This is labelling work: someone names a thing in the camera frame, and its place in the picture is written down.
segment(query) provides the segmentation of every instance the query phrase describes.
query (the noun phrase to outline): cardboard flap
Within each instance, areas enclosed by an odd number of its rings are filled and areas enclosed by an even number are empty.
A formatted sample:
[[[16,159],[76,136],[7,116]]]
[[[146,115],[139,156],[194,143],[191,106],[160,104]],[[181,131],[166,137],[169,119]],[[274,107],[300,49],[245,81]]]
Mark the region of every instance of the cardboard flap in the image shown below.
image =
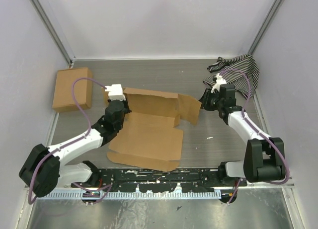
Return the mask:
[[[109,148],[145,158],[180,160],[182,140],[183,131],[180,129],[139,124],[129,119],[110,142]]]
[[[180,117],[192,125],[196,125],[199,117],[201,102],[189,95],[179,94],[178,106]]]
[[[179,162],[177,161],[165,161],[154,158],[134,156],[130,154],[108,152],[107,157],[110,161],[114,163],[121,163],[153,170],[160,170],[164,172],[172,171],[179,166]]]
[[[166,117],[176,117],[178,115],[178,98],[129,93],[127,94],[127,100],[132,112]]]
[[[142,114],[137,112],[131,112],[126,115],[126,119],[130,124],[145,125],[151,127],[169,127],[173,128],[179,124],[180,116],[177,117],[165,117],[165,116],[153,116],[148,114]]]
[[[178,93],[165,92],[165,91],[153,91],[153,90],[137,89],[137,88],[130,88],[130,87],[126,87],[124,90],[124,93],[133,94],[133,95],[149,95],[149,96],[160,96],[164,98],[178,99]]]

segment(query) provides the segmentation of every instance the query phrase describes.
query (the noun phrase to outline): metal table surface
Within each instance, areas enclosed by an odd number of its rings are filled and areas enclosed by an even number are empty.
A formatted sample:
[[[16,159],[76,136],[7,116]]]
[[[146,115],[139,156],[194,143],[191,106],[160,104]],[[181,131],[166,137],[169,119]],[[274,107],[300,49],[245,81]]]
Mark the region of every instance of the metal table surface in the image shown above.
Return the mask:
[[[125,60],[75,61],[74,68],[89,67],[94,79],[105,85],[121,83],[123,87],[189,94],[199,99],[205,89],[202,80],[210,75],[206,67],[215,60]],[[245,103],[236,94],[238,105]],[[91,121],[104,114],[105,104],[100,86],[94,84],[92,108],[86,110]],[[246,108],[250,118],[259,125],[253,100]],[[181,121],[178,128],[184,131],[180,167],[217,167],[222,161],[242,160],[245,154],[243,141],[228,127],[218,112],[201,110],[196,126]],[[86,119],[79,111],[59,114],[53,144],[70,139],[87,129]],[[106,156],[108,146],[87,152],[70,164],[90,160],[97,167],[127,167],[112,163]]]
[[[28,229],[290,229],[280,189],[240,189],[219,200],[38,200]]]
[[[125,60],[76,61],[74,67],[89,67],[93,77],[105,85],[189,94],[197,99],[204,92],[206,67],[215,60]],[[238,104],[244,98],[237,94]],[[87,114],[96,121],[104,112],[102,91],[93,87],[93,106]],[[250,118],[259,125],[253,101],[247,106]],[[201,111],[196,126],[181,122],[184,131],[180,167],[217,167],[221,161],[242,160],[245,145],[238,134],[218,117]],[[72,138],[87,128],[78,111],[59,114],[53,144]],[[87,152],[71,164],[92,161],[97,167],[127,167],[112,163],[108,147]],[[237,200],[227,206],[219,200],[104,200],[85,207],[76,200],[37,200],[28,229],[162,229],[162,228],[293,228],[279,188],[240,189]]]

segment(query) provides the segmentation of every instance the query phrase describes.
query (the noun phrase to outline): cardboard box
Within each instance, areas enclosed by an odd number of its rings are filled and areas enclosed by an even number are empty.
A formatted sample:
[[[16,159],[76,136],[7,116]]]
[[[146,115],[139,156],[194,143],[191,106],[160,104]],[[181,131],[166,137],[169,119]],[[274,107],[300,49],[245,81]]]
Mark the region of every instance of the cardboard box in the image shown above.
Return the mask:
[[[183,131],[180,119],[195,125],[201,103],[194,97],[171,92],[126,88],[132,110],[123,129],[110,142],[108,158],[115,163],[172,171],[181,159]]]
[[[75,111],[78,108],[72,98],[73,82],[80,77],[93,78],[88,68],[65,69],[57,73],[52,108],[57,112]],[[74,94],[83,109],[91,108],[93,83],[89,80],[80,80],[76,83]]]

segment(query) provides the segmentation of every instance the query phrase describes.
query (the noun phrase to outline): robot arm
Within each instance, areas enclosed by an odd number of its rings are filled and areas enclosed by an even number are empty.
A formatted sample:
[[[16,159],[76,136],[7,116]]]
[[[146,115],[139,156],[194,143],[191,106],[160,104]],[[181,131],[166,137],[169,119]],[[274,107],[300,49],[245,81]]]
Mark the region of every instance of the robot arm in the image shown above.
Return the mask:
[[[235,87],[217,75],[213,89],[207,88],[200,99],[201,108],[219,112],[219,117],[233,128],[246,143],[244,161],[222,162],[219,177],[246,178],[249,182],[273,181],[284,179],[285,166],[275,149],[264,139],[267,137],[284,156],[284,143],[280,138],[272,138],[253,123],[242,107],[236,105]],[[263,158],[263,152],[269,158]]]
[[[37,197],[44,197],[56,186],[64,186],[73,182],[87,182],[95,185],[100,179],[99,170],[89,161],[83,161],[77,165],[67,165],[68,162],[79,155],[99,148],[113,138],[122,129],[124,118],[130,112],[128,102],[123,94],[120,84],[108,86],[109,105],[105,114],[87,131],[63,143],[45,147],[37,145],[31,151],[24,163],[19,176],[30,186],[34,170],[41,159],[50,155],[41,165],[33,186],[33,192]]]

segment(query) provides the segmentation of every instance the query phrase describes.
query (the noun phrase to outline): black and white striped shirt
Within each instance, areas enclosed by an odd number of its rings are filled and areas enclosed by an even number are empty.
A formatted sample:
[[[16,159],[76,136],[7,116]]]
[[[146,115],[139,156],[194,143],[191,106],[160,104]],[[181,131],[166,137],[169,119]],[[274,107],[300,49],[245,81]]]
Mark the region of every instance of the black and white striped shirt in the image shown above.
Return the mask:
[[[218,73],[222,70],[228,69],[239,69],[243,71],[247,75],[247,78],[250,82],[251,96],[254,96],[258,83],[259,69],[252,55],[244,54],[228,60],[218,57],[218,61],[215,64],[208,66],[207,69],[210,73]],[[215,84],[213,78],[215,78],[215,76],[216,74],[207,77],[203,80],[203,82],[206,85],[213,87]],[[227,81],[227,83],[233,84],[235,89],[241,92],[245,98],[247,98],[248,85],[246,79],[241,75],[241,73],[229,71],[223,73],[222,77]]]

